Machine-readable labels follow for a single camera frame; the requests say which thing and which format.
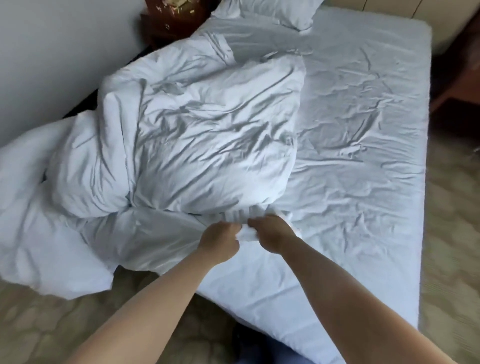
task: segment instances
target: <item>headboard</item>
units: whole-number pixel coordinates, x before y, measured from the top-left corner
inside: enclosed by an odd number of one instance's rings
[[[326,0],[326,5],[426,21],[433,28],[433,51],[443,52],[480,6],[480,0]]]

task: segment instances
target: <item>wooden furniture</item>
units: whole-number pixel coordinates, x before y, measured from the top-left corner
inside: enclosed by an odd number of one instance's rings
[[[165,0],[145,0],[141,15],[143,34],[153,49],[188,38],[208,19],[218,0],[188,0],[179,7]]]
[[[445,101],[454,98],[480,105],[480,12],[458,36],[434,68],[453,73],[445,90],[430,104],[435,112]]]

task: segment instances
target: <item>left hand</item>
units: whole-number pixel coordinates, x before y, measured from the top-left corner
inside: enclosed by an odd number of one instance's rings
[[[241,230],[240,224],[217,222],[210,225],[202,234],[197,251],[205,253],[214,265],[226,262],[240,249],[237,233]]]

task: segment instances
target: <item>pillowcase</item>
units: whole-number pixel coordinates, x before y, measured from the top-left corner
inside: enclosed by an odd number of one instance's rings
[[[212,15],[221,19],[266,17],[299,31],[309,29],[324,0],[222,0]]]

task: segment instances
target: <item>right hand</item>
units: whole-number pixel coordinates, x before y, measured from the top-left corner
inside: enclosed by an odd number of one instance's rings
[[[282,244],[285,241],[297,238],[292,228],[282,218],[275,215],[250,218],[248,226],[257,230],[260,245],[274,254],[281,254]]]

